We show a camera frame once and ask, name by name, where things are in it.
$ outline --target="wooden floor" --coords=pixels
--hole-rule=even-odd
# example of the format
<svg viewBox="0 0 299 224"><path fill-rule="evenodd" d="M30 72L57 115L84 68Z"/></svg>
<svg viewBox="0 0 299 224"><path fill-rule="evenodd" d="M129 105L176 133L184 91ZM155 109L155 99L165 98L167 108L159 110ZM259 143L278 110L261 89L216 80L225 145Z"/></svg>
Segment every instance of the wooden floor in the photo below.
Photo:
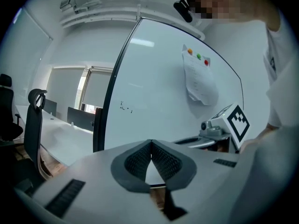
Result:
<svg viewBox="0 0 299 224"><path fill-rule="evenodd" d="M14 153L17 160L21 160L22 158L29 158L28 154L26 153L24 146L19 146L16 148L17 152ZM56 159L54 159L51 155L48 154L48 152L43 148L40 147L40 153L41 157L44 160L46 167L51 172L51 174L55 177L65 171L67 169L66 166L64 166L62 163L58 162ZM157 205L157 207L160 210L164 209L164 202L165 202L165 188L155 188L150 190L150 197L154 201L154 203Z"/></svg>

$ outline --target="office chair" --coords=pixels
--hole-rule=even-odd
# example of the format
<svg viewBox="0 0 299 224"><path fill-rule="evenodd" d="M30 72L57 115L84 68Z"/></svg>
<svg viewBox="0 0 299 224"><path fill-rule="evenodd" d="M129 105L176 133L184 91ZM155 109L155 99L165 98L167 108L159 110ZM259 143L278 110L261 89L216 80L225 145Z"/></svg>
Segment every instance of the office chair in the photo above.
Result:
<svg viewBox="0 0 299 224"><path fill-rule="evenodd" d="M102 108L96 108L95 117L93 123L93 152L104 150L104 147L101 148L99 144L99 135L100 135L100 119L102 114Z"/></svg>
<svg viewBox="0 0 299 224"><path fill-rule="evenodd" d="M52 175L40 157L42 131L42 109L47 91L34 89L28 95L30 103L27 112L24 147L31 159L22 159L12 166L10 182L24 192L33 193L45 180Z"/></svg>
<svg viewBox="0 0 299 224"><path fill-rule="evenodd" d="M14 123L12 103L14 91L6 87L12 86L11 77L5 74L0 75L0 140L13 141L23 133L19 126L20 116L16 114L17 124Z"/></svg>

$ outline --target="sheet of paper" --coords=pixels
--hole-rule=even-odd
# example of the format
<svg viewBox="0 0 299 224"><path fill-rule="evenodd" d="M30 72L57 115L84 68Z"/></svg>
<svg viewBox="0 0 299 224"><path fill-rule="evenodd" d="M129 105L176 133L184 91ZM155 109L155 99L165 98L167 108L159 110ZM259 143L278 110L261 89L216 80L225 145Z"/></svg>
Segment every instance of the sheet of paper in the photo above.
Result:
<svg viewBox="0 0 299 224"><path fill-rule="evenodd" d="M218 90L210 67L204 63L205 58L202 56L200 60L189 54L185 45L182 56L189 97L194 101L201 101L204 105L215 105L218 100Z"/></svg>

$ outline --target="white desk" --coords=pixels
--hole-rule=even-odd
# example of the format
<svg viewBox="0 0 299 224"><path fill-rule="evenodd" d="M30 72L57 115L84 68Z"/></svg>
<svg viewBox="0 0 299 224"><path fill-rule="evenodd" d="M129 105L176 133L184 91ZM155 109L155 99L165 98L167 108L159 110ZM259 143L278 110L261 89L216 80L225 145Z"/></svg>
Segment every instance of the white desk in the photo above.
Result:
<svg viewBox="0 0 299 224"><path fill-rule="evenodd" d="M26 123L28 106L16 106ZM93 153L93 133L55 118L43 111L41 145L56 160L66 166Z"/></svg>

